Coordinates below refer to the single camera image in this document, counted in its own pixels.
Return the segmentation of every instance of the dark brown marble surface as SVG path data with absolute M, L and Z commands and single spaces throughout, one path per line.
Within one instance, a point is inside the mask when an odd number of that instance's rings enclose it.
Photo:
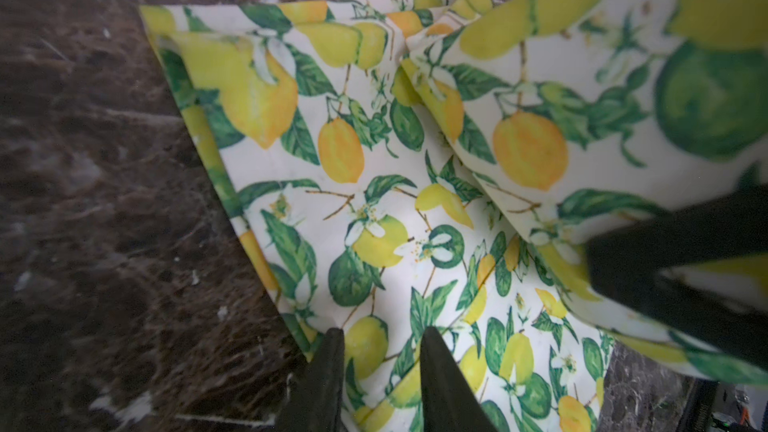
M 136 8 L 244 1 L 0 0 L 0 429 L 232 430 L 187 416 L 268 420 L 300 375 Z M 689 385 L 620 348 L 600 431 Z

